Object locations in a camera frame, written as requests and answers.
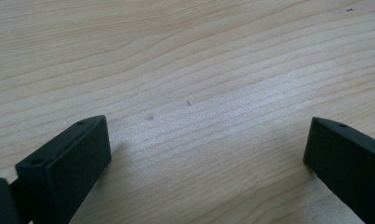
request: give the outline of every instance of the light wood surface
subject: light wood surface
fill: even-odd
[[[0,0],[0,176],[100,114],[71,223],[362,223],[302,156],[313,116],[375,138],[375,0]]]

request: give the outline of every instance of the black plastic block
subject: black plastic block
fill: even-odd
[[[105,116],[83,119],[16,165],[35,224],[68,223],[111,161]]]
[[[304,163],[363,221],[375,224],[375,139],[313,118]]]
[[[17,224],[20,221],[9,184],[5,179],[0,178],[0,224],[7,223]]]

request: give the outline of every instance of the small dent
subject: small dent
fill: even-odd
[[[350,12],[350,11],[355,11],[356,8],[354,7],[348,7],[348,8],[336,8],[336,9],[333,9],[332,12],[334,14],[341,14],[341,13],[344,13],[344,12]]]
[[[152,115],[147,116],[147,117],[145,118],[146,121],[152,121],[153,119],[155,119],[155,117],[153,117]]]

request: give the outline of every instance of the wood grain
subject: wood grain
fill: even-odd
[[[313,116],[375,138],[375,0],[0,1],[0,176],[99,114],[71,223],[362,223],[302,156]]]

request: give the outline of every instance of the black plastic part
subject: black plastic part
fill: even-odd
[[[66,224],[111,162],[105,116],[83,119],[0,178],[0,224]]]
[[[105,116],[83,119],[16,165],[35,224],[68,223],[111,161]]]
[[[21,224],[7,181],[0,178],[0,224]]]
[[[375,139],[313,118],[304,163],[363,221],[375,224]]]

